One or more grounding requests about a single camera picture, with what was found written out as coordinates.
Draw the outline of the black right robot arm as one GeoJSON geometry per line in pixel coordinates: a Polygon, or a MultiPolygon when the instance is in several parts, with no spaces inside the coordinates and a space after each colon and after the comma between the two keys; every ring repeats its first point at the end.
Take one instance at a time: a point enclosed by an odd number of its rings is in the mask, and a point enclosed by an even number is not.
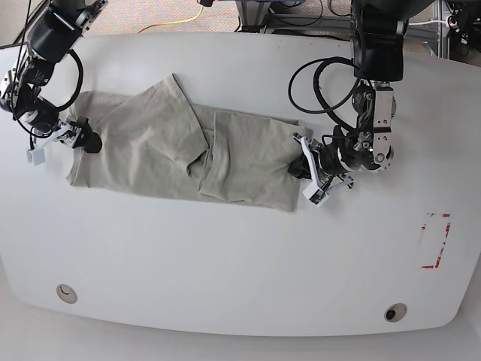
{"type": "Polygon", "coordinates": [[[60,120],[61,112],[74,104],[83,85],[84,69],[73,46],[89,31],[107,6],[107,1],[48,1],[46,10],[22,39],[14,67],[1,81],[1,109],[12,114],[29,134],[30,150],[36,139],[59,141],[87,153],[99,153],[101,138],[85,117],[72,122],[60,120]],[[78,78],[70,99],[54,105],[41,96],[54,69],[66,56],[77,65],[78,78]]]}

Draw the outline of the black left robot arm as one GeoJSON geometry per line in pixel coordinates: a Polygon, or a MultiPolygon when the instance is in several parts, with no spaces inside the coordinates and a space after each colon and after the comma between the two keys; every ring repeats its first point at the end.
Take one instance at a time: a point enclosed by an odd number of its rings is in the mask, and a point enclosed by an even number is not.
{"type": "Polygon", "coordinates": [[[378,1],[353,1],[351,5],[352,58],[332,56],[315,60],[313,91],[321,108],[335,124],[330,135],[307,139],[306,150],[289,166],[290,175],[312,179],[315,191],[325,195],[334,179],[346,182],[354,171],[378,172],[394,156],[391,145],[395,97],[391,84],[404,73],[403,43],[407,20],[390,13],[378,1]],[[320,80],[330,65],[351,67],[355,83],[346,97],[330,105],[320,80]]]}

